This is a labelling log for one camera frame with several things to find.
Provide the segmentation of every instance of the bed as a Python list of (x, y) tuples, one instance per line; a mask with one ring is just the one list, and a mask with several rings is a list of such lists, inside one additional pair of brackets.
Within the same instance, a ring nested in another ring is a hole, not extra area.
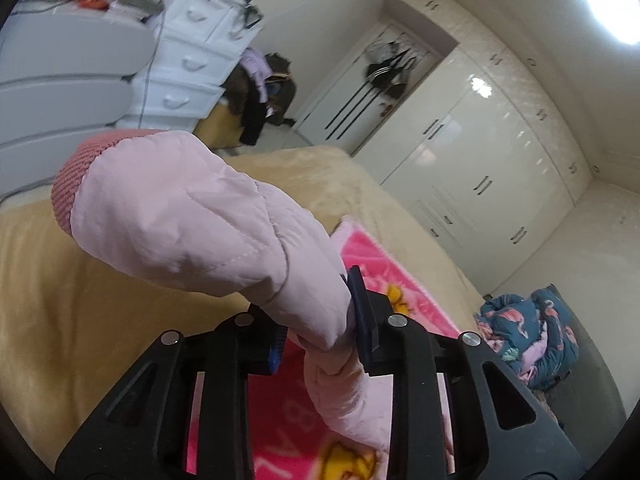
[[(341, 150), (243, 155), (236, 170), (274, 184), (332, 232), (349, 214), (472, 330), (482, 298), (411, 215)], [(79, 425), (140, 353), (167, 329), (212, 330), (245, 309), (125, 276), (82, 252), (48, 201), (0, 214), (0, 402), (53, 468)]]

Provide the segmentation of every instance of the pink jacket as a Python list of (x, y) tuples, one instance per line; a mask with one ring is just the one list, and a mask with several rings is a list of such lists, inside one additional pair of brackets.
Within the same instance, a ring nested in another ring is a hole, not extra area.
[(329, 427), (388, 450), (391, 378), (362, 370), (340, 255), (284, 192), (192, 134), (124, 130), (85, 141), (51, 198), (60, 226), (111, 267), (263, 307), (306, 349), (306, 387)]

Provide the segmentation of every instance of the bright ceiling lamp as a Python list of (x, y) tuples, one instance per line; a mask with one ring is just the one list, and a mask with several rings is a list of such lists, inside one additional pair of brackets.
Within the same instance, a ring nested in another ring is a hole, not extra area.
[(593, 15), (623, 43), (640, 42), (640, 0), (587, 0)]

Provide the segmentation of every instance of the purple garment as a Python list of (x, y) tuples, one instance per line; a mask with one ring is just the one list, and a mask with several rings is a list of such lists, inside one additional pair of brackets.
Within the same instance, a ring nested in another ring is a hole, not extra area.
[(269, 98), (267, 96), (267, 88), (264, 85), (264, 82), (273, 75), (273, 71), (264, 59), (262, 53), (250, 46), (242, 53), (240, 65), (246, 70), (249, 77), (254, 80), (255, 87), (258, 89), (258, 93), (260, 94), (260, 102), (267, 102)]

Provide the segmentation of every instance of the cable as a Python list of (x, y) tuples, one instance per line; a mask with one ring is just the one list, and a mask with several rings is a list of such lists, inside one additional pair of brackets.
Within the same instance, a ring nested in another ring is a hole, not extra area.
[(160, 39), (162, 38), (162, 31), (164, 30), (164, 18), (166, 16), (166, 9), (162, 10), (162, 15), (160, 16), (160, 28), (158, 29), (158, 37), (156, 38), (156, 47), (154, 49), (154, 54), (151, 56), (151, 61), (149, 62), (149, 67), (146, 69), (146, 78), (145, 78), (145, 94), (142, 99), (142, 109), (140, 110), (140, 118), (138, 120), (138, 129), (142, 128), (142, 119), (145, 116), (145, 107), (146, 107), (146, 98), (149, 93), (149, 80), (151, 79), (151, 67), (156, 60), (156, 54), (158, 53), (158, 47), (160, 46)]
[(9, 16), (13, 16), (15, 14), (41, 14), (42, 12), (49, 12), (51, 9), (55, 9), (56, 7), (61, 7), (66, 4), (70, 4), (72, 2), (58, 2), (55, 5), (46, 7), (45, 9), (35, 9), (35, 10), (14, 10)]

